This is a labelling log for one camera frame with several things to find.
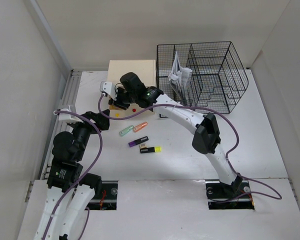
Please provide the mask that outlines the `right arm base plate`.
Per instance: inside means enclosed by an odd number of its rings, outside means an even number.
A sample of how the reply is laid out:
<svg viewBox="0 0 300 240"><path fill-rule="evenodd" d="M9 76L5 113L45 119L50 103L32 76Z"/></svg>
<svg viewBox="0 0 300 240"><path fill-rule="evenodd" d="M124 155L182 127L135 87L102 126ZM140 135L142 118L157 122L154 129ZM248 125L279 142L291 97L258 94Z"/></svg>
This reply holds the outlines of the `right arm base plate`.
<svg viewBox="0 0 300 240"><path fill-rule="evenodd" d="M207 204L209 210L254 210L254 201L251 194L236 198L249 192L250 184L244 180L236 192L220 183L219 180L205 182Z"/></svg>

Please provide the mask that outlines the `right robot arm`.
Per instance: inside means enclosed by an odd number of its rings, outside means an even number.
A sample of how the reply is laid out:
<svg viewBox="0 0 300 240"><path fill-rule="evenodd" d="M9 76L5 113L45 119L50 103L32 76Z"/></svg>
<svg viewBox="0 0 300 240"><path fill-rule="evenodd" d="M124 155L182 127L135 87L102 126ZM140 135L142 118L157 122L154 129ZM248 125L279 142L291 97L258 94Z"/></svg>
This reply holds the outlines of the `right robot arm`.
<svg viewBox="0 0 300 240"><path fill-rule="evenodd" d="M100 90L109 95L109 104L126 110L131 104L163 115L193 134L192 147L206 155L221 184L222 193L233 197L240 191L242 178L231 168L228 155L221 146L220 129L216 116L203 115L174 101L155 86L145 86L139 77L128 72L120 78L121 87L112 82L101 84Z"/></svg>

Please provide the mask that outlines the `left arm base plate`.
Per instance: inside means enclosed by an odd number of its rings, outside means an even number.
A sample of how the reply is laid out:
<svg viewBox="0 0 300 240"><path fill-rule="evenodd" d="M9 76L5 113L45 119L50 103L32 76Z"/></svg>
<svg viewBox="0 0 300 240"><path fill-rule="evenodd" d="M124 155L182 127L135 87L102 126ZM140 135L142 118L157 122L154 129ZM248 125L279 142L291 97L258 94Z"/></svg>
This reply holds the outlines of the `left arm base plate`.
<svg viewBox="0 0 300 240"><path fill-rule="evenodd" d="M118 181L103 181L99 194L88 203L90 210L112 211L117 209Z"/></svg>

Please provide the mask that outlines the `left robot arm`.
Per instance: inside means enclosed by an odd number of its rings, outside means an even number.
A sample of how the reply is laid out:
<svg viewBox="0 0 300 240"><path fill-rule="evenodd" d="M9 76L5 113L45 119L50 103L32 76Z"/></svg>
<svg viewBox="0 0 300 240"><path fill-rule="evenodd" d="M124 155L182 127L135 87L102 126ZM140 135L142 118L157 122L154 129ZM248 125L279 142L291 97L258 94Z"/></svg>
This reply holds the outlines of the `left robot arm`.
<svg viewBox="0 0 300 240"><path fill-rule="evenodd" d="M79 162L90 136L109 129L109 115L107 109L71 117L72 131L62 131L54 137L45 206L34 239L71 240L72 228L88 203L101 195L102 178L91 173L82 177Z"/></svg>

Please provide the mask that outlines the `white eraser with barcode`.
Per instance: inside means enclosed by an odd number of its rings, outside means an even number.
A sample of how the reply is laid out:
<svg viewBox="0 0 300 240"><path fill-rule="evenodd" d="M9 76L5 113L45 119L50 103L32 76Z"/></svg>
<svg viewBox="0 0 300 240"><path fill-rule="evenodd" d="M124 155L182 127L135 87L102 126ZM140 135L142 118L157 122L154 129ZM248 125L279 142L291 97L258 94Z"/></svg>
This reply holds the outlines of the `white eraser with barcode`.
<svg viewBox="0 0 300 240"><path fill-rule="evenodd" d="M147 148L147 145L145 143L142 143L139 145L139 149L146 149Z"/></svg>

